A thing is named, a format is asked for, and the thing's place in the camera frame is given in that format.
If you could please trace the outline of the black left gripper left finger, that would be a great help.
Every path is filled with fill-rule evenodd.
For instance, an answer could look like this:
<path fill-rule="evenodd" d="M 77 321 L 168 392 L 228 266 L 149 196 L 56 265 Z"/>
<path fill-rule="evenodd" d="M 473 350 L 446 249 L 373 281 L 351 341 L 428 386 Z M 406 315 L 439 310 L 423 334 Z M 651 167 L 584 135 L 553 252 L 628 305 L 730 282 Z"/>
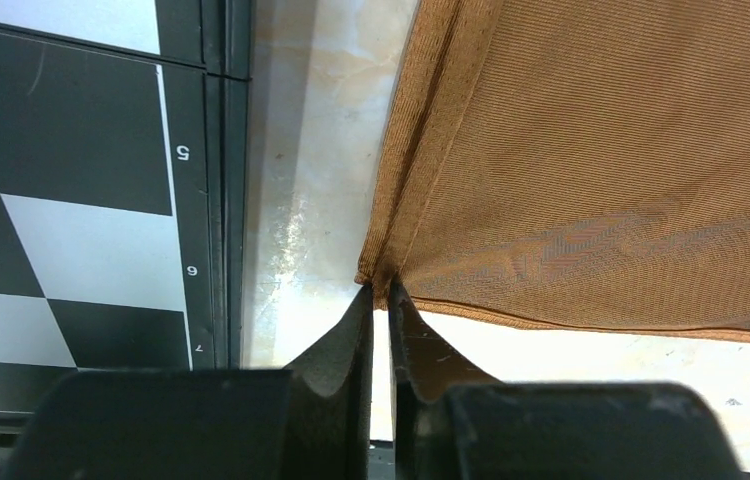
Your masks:
<path fill-rule="evenodd" d="M 280 369 L 84 372 L 45 398 L 3 479 L 363 479 L 373 292 Z"/>

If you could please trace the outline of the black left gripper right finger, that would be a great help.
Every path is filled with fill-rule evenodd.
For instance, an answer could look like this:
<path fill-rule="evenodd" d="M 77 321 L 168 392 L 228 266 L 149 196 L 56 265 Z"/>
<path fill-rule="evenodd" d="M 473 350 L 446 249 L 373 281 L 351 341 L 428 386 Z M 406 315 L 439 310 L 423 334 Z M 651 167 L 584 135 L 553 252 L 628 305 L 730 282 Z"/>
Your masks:
<path fill-rule="evenodd" d="M 505 383 L 388 294 L 400 479 L 739 479 L 715 415 L 673 383 Z"/>

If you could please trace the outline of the brown satin napkin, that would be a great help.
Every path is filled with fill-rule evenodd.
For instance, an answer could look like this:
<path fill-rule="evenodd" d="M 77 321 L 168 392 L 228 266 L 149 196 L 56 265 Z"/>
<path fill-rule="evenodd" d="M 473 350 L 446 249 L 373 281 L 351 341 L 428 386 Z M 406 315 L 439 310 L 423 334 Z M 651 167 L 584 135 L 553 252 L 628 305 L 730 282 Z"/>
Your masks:
<path fill-rule="evenodd" d="M 750 1 L 421 2 L 356 279 L 750 343 Z"/>

